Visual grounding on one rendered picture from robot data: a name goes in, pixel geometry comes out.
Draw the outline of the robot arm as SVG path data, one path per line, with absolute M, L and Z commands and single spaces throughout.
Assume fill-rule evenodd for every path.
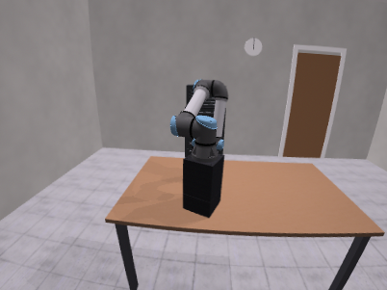
M 219 80 L 196 80 L 193 97 L 186 109 L 170 120 L 170 131 L 178 137 L 192 138 L 192 158 L 198 162 L 214 162 L 218 159 L 217 149 L 222 150 L 224 140 L 222 128 L 228 92 Z M 214 118 L 198 116 L 204 101 L 214 96 Z

